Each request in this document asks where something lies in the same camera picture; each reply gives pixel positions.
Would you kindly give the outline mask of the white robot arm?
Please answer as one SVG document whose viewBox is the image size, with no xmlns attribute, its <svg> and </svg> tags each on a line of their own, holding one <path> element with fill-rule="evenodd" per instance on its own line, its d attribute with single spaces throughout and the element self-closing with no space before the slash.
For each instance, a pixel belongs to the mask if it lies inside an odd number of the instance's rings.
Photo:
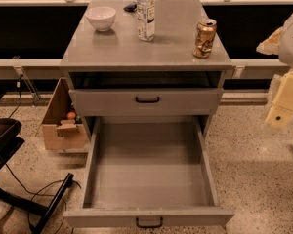
<svg viewBox="0 0 293 234">
<path fill-rule="evenodd" d="M 293 118 L 293 13 L 282 27 L 261 42 L 256 51 L 277 55 L 284 65 L 283 74 L 275 74 L 269 87 L 264 124 L 270 128 L 285 127 Z"/>
</svg>

